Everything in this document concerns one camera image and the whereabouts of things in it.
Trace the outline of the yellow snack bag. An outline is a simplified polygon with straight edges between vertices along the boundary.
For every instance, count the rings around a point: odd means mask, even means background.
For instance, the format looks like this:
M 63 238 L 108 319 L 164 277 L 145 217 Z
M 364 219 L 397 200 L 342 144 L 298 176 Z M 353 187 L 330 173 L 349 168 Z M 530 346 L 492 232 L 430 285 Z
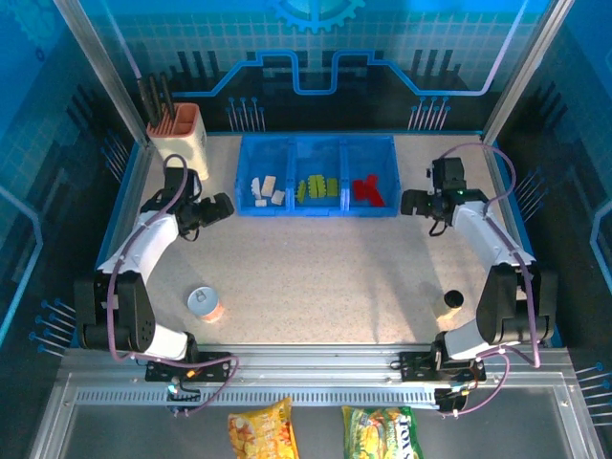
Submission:
M 290 397 L 268 407 L 228 416 L 229 440 L 237 459 L 299 459 Z

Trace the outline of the blue three-compartment bin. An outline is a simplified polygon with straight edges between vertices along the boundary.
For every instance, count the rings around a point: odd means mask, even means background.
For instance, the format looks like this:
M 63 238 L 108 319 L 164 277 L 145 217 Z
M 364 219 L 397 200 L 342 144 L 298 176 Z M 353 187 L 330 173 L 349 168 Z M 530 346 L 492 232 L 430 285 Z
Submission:
M 373 208 L 367 199 L 356 201 L 353 182 L 377 175 L 377 190 L 385 201 L 384 208 Z M 266 175 L 276 177 L 275 189 L 285 192 L 282 206 L 273 205 L 272 197 L 263 197 L 267 205 L 257 208 L 251 193 L 251 181 L 260 185 Z M 310 199 L 308 177 L 322 175 L 337 178 L 339 197 Z M 295 199 L 297 185 L 304 180 L 307 191 L 304 203 Z M 395 142 L 381 135 L 248 135 L 240 145 L 234 181 L 236 209 L 251 217 L 367 217 L 386 218 L 397 215 L 401 180 Z

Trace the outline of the left aluminium frame post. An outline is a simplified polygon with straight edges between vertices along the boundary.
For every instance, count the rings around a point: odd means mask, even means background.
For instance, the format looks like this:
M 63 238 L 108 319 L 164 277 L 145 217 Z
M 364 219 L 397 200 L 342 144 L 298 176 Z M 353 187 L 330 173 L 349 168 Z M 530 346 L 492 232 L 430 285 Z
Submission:
M 53 1 L 134 141 L 147 147 L 142 118 L 79 0 Z

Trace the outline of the aluminium frame post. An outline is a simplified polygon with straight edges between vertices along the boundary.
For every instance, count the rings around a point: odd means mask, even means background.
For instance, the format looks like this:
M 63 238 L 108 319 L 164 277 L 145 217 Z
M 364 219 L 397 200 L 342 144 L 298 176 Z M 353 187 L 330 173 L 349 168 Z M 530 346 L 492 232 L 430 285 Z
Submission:
M 142 118 L 79 0 L 53 1 L 134 141 L 147 147 Z
M 481 140 L 493 144 L 548 52 L 575 0 L 550 0 L 528 46 L 485 124 Z

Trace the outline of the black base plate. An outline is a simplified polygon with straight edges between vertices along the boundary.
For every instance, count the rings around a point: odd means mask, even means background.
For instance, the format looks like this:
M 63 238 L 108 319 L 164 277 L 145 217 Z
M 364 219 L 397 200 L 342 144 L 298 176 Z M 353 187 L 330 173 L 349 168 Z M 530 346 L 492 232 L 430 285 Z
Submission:
M 224 383 L 232 369 L 232 354 L 200 352 L 196 362 L 150 361 L 144 379 L 149 383 Z
M 389 367 L 400 372 L 404 383 L 480 383 L 487 379 L 482 362 L 436 360 L 430 352 L 401 352 Z

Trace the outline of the green snack bag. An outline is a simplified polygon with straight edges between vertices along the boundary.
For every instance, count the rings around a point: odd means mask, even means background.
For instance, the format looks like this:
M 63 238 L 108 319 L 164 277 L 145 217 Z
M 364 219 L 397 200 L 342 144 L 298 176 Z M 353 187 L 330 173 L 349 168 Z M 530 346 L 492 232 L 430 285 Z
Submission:
M 343 459 L 425 459 L 410 407 L 341 408 Z

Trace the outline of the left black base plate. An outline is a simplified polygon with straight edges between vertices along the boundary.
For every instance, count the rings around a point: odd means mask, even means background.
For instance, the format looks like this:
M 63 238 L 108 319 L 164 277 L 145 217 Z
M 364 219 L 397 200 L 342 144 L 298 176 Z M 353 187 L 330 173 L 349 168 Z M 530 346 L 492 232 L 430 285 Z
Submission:
M 144 379 L 149 383 L 224 383 L 232 369 L 232 354 L 200 352 L 196 362 L 150 361 Z

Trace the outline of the slotted metal strip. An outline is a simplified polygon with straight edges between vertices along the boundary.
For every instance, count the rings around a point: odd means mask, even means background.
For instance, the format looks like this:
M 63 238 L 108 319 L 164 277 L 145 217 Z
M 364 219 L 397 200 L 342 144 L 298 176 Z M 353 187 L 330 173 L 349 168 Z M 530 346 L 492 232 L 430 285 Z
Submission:
M 166 405 L 198 406 L 212 392 L 202 389 L 198 395 L 172 394 L 158 389 L 81 388 L 75 395 L 76 404 L 87 405 Z M 215 406 L 263 406 L 290 398 L 295 406 L 411 406 L 436 409 L 434 391 L 419 387 L 339 388 L 339 387 L 230 387 L 213 400 Z

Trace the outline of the right aluminium frame post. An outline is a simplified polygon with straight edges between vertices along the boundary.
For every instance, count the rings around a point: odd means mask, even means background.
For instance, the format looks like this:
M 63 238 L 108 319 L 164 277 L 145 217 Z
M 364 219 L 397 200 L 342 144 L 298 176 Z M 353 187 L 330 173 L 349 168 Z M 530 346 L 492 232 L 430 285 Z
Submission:
M 550 0 L 528 46 L 485 124 L 481 140 L 493 144 L 548 52 L 575 0 Z

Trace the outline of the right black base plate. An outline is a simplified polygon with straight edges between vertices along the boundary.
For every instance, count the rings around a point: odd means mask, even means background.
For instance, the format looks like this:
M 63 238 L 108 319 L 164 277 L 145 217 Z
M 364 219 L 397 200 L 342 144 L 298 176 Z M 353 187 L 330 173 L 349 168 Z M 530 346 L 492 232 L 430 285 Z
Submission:
M 430 352 L 401 352 L 389 367 L 400 372 L 404 383 L 480 383 L 487 379 L 482 362 L 436 360 Z

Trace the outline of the tin can with pink label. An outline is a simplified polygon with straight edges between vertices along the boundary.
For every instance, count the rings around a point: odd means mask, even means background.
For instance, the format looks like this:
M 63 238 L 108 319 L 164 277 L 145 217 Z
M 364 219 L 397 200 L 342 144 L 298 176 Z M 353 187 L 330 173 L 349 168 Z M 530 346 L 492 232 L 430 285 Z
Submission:
M 219 295 L 208 286 L 196 288 L 191 292 L 186 304 L 193 315 L 206 323 L 213 323 L 224 314 Z

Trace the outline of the aluminium front rail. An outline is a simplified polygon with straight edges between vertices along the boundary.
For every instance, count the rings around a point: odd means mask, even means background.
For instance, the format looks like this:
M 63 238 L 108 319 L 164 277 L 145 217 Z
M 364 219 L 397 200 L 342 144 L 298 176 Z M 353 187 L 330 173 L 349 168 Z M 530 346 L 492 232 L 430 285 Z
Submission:
M 434 394 L 468 391 L 476 400 L 501 383 L 503 394 L 553 395 L 562 407 L 579 398 L 577 377 L 563 349 L 543 349 L 538 369 L 516 354 L 509 355 L 509 367 L 499 357 L 489 358 L 484 365 L 487 379 L 478 383 L 403 382 L 400 372 L 389 364 L 408 351 L 407 345 L 219 345 L 216 349 L 239 359 L 237 373 L 227 387 L 218 382 L 147 382 L 144 365 L 117 363 L 102 352 L 76 349 L 65 354 L 53 394 L 63 407 L 77 405 L 75 395 L 81 388 L 166 388 L 172 394 L 196 395 L 205 389 L 212 392 L 209 400 L 213 401 L 230 387 L 419 387 Z

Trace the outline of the cream holder with pink rim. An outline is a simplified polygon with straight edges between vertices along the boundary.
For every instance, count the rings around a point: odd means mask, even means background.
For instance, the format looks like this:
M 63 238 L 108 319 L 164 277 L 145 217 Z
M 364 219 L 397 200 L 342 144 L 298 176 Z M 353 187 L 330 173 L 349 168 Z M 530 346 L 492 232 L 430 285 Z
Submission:
M 209 177 L 206 155 L 207 131 L 200 107 L 192 102 L 174 104 L 175 117 L 171 118 L 164 108 L 162 119 L 156 126 L 147 124 L 146 133 L 157 149 L 162 161 L 172 154 L 186 160 L 201 182 Z

